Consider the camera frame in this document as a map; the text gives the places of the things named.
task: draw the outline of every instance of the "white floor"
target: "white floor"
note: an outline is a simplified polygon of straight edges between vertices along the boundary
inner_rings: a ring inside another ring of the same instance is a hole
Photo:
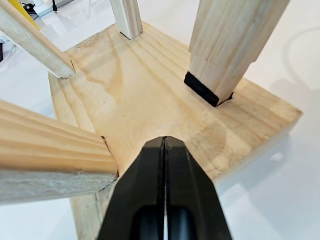
[[[188,44],[199,0],[138,0],[142,20]],[[74,0],[37,20],[61,50],[114,22],[108,0]],[[304,111],[290,136],[217,187],[235,240],[320,239],[320,1],[291,0],[245,77]],[[53,117],[47,70],[17,49],[0,98]],[[75,240],[68,199],[0,207],[0,240]]]

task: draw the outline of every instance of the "wood grain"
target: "wood grain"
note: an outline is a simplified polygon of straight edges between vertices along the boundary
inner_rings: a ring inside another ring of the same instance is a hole
[[[110,183],[95,194],[70,199],[79,240],[93,240],[98,236],[117,182]]]
[[[117,174],[103,139],[0,100],[0,168]]]
[[[0,204],[94,194],[115,178],[114,174],[0,169]]]
[[[76,60],[75,75],[57,79],[49,73],[57,118],[105,136],[120,175],[146,141],[174,136],[217,182],[274,145],[301,116],[246,79],[231,101],[212,107],[184,84],[188,46],[146,23],[143,29],[128,40],[112,25],[67,51]],[[78,211],[73,208],[78,232],[92,233]],[[96,210],[81,211],[92,221],[101,218]]]
[[[142,22],[137,0],[110,0],[119,31],[128,39],[142,32]]]
[[[201,0],[189,51],[190,73],[218,104],[256,61],[289,0]]]
[[[0,0],[0,31],[39,60],[58,78],[74,74],[70,58],[52,44],[7,0]]]

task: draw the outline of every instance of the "yellow object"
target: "yellow object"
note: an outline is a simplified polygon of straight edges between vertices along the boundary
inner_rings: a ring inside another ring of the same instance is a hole
[[[32,20],[32,18],[29,16],[29,14],[26,12],[26,10],[21,6],[18,0],[8,0],[9,3],[11,3],[12,6],[15,7],[30,23],[32,23],[38,30],[39,27],[37,24]]]

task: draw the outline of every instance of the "white background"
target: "white background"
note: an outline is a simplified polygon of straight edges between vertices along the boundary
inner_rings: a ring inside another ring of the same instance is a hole
[[[138,3],[143,21],[189,44],[198,0]],[[109,1],[74,0],[36,22],[64,51],[114,21]],[[304,115],[288,137],[217,187],[235,240],[320,239],[319,75],[320,1],[291,0],[245,77]],[[20,49],[0,65],[0,98],[54,116],[47,70]],[[21,239],[75,240],[68,199],[0,206],[0,240]]]

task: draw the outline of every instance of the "wooden stool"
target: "wooden stool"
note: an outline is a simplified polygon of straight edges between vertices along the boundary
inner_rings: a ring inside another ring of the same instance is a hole
[[[288,2],[201,0],[188,48],[142,23],[137,0],[111,0],[116,25],[63,53],[0,0],[0,31],[50,71],[58,119],[0,101],[0,201],[77,196],[78,237],[91,240],[148,140],[184,141],[215,183],[255,159],[302,114],[241,80]]]

